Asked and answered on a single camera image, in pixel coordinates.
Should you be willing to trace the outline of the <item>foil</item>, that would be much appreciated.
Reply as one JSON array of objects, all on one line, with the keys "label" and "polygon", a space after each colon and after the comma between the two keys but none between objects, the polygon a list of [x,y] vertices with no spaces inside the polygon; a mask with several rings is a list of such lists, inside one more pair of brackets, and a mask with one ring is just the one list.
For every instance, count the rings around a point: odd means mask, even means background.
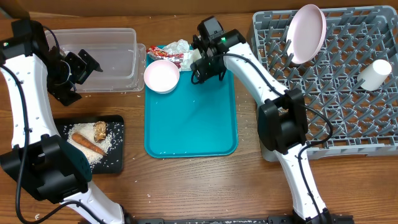
[{"label": "foil", "polygon": [[181,72],[190,71],[190,65],[192,64],[192,53],[193,50],[190,48],[190,44],[183,39],[176,42],[172,42],[166,45],[162,50],[171,54],[174,59],[173,63],[176,64]]}]

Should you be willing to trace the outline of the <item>pink bowl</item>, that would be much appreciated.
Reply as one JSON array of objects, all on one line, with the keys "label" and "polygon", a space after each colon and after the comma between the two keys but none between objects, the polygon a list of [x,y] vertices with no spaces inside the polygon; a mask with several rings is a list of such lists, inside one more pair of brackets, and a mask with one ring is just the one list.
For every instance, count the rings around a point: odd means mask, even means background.
[{"label": "pink bowl", "polygon": [[176,64],[168,60],[156,60],[149,64],[144,72],[146,86],[159,94],[172,92],[180,79]]}]

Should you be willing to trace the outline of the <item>red snack wrapper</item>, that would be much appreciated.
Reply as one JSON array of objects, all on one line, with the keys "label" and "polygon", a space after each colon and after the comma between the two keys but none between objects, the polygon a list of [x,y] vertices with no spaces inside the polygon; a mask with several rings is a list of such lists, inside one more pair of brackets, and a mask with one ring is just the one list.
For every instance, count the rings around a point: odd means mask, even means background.
[{"label": "red snack wrapper", "polygon": [[184,58],[183,53],[179,53],[179,54],[167,53],[163,49],[161,49],[157,46],[154,46],[154,45],[147,49],[147,55],[152,60],[167,60],[169,62],[173,62],[178,68],[181,68],[183,58]]}]

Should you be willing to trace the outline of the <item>brown food lump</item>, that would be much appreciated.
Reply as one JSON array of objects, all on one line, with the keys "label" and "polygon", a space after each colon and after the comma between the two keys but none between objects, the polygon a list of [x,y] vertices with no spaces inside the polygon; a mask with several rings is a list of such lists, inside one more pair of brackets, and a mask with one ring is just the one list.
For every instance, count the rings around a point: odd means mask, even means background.
[{"label": "brown food lump", "polygon": [[93,128],[95,142],[102,142],[106,139],[106,123],[104,121],[96,122]]}]

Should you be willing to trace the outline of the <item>carrot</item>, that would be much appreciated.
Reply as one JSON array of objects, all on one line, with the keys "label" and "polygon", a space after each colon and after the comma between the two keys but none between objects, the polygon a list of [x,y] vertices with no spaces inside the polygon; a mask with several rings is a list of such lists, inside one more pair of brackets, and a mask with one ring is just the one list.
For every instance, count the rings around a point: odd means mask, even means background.
[{"label": "carrot", "polygon": [[90,142],[87,138],[85,138],[84,136],[82,136],[79,133],[73,133],[72,134],[72,139],[79,145],[84,146],[98,154],[101,154],[102,156],[105,156],[106,153],[99,148],[98,146],[94,145],[92,142]]}]

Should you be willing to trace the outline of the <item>pink plate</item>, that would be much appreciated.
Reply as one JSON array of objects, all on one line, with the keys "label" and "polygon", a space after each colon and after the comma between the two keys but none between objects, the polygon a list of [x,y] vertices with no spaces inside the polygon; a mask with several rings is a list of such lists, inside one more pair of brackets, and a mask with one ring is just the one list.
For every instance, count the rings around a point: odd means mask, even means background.
[{"label": "pink plate", "polygon": [[326,36],[326,18],[314,4],[307,4],[294,15],[288,29],[287,40],[291,43],[287,55],[297,65],[313,59],[320,51]]}]

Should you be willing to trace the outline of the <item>cream cup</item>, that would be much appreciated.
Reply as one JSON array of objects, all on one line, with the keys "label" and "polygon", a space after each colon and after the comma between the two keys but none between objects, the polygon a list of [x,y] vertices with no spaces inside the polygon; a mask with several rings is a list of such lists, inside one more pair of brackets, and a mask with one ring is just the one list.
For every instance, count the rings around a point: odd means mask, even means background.
[{"label": "cream cup", "polygon": [[392,65],[387,60],[378,59],[358,75],[357,81],[361,82],[361,88],[374,91],[384,83],[391,72]]}]

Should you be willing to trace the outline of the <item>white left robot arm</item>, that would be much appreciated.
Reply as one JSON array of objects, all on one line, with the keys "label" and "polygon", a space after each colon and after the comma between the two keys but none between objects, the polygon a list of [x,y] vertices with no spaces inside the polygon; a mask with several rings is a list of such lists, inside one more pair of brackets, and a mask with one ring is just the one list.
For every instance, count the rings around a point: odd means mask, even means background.
[{"label": "white left robot arm", "polygon": [[64,140],[54,123],[49,96],[68,106],[80,99],[75,91],[99,63],[86,51],[62,55],[50,47],[48,27],[30,19],[12,22],[13,36],[1,41],[1,72],[7,83],[12,119],[12,150],[1,167],[38,201],[57,210],[70,207],[90,223],[131,223],[125,209],[93,182],[84,154]]}]

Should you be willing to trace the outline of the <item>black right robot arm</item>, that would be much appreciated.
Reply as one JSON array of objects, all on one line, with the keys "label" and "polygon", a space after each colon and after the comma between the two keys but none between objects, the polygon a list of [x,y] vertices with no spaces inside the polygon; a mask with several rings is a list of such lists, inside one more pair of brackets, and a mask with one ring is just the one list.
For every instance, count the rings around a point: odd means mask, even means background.
[{"label": "black right robot arm", "polygon": [[294,223],[332,223],[312,175],[307,156],[307,112],[301,90],[288,89],[257,60],[243,35],[226,32],[211,16],[201,21],[193,36],[195,56],[191,82],[236,75],[257,103],[257,133],[262,153],[273,153],[280,162],[292,194]]}]

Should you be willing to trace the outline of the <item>clear plastic bin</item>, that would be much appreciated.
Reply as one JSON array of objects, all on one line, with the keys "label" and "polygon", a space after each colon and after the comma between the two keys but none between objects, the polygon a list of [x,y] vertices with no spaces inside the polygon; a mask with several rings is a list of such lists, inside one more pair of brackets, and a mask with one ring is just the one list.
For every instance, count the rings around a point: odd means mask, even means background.
[{"label": "clear plastic bin", "polygon": [[66,54],[87,51],[100,65],[102,72],[94,71],[82,85],[79,93],[137,92],[144,88],[146,47],[136,41],[132,28],[59,29],[53,34],[45,31],[50,47],[57,38]]}]

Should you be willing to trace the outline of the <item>teal plastic tray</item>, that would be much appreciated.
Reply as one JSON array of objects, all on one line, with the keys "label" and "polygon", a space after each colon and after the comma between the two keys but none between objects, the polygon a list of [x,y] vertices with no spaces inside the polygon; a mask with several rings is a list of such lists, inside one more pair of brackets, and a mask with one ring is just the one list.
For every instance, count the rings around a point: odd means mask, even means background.
[{"label": "teal plastic tray", "polygon": [[226,156],[238,146],[234,75],[197,85],[191,76],[181,72],[164,95],[146,88],[144,148],[154,158]]}]

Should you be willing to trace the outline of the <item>white rice pile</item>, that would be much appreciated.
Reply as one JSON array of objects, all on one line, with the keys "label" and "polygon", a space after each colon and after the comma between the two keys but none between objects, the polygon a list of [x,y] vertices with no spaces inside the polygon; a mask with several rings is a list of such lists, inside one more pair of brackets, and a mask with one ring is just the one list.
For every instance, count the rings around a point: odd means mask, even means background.
[{"label": "white rice pile", "polygon": [[72,135],[75,133],[82,135],[85,139],[88,140],[88,142],[92,143],[92,145],[99,147],[106,155],[112,150],[112,144],[111,144],[112,135],[107,134],[104,140],[96,142],[94,139],[95,136],[94,123],[74,124],[67,132],[67,137],[68,137],[67,141],[73,146],[75,146],[77,149],[79,149],[82,153],[84,153],[92,168],[94,168],[95,165],[100,163],[100,160],[104,158],[104,155],[99,154],[94,150],[87,148],[84,145],[81,145],[80,143],[74,141],[72,139]]}]

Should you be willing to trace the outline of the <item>black tray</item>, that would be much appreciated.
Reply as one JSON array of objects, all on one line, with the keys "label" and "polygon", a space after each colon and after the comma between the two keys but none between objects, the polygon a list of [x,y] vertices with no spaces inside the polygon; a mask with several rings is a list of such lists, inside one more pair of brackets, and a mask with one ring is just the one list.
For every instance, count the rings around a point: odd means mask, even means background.
[{"label": "black tray", "polygon": [[67,132],[78,123],[106,123],[106,134],[112,135],[112,150],[104,156],[100,163],[91,167],[93,174],[118,174],[123,170],[124,156],[124,120],[120,115],[89,116],[74,118],[59,118],[55,125],[61,137],[67,140]]}]

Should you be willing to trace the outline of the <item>grey dish rack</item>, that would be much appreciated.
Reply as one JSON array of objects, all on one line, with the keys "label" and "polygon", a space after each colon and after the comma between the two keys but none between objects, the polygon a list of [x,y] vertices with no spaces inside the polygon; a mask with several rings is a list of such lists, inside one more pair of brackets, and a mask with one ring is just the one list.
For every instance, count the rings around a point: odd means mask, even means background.
[{"label": "grey dish rack", "polygon": [[[252,17],[251,45],[258,60],[287,88],[298,88],[306,104],[321,112],[308,117],[310,141],[333,137],[307,151],[309,158],[397,154],[397,12],[391,6],[325,9],[326,37],[312,60],[294,65],[287,55],[289,25],[295,11],[259,11]],[[374,91],[357,76],[375,60],[393,71]]]}]

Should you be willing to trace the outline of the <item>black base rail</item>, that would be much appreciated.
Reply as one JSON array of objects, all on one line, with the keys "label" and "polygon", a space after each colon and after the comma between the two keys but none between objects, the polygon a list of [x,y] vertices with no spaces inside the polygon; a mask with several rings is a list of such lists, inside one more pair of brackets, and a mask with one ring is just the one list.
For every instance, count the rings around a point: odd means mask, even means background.
[{"label": "black base rail", "polygon": [[[306,223],[295,221],[293,215],[269,216],[267,218],[212,218],[212,219],[185,219],[164,220],[162,218],[134,219],[137,224],[293,224]],[[351,215],[332,215],[330,221],[323,223],[354,224]]]}]

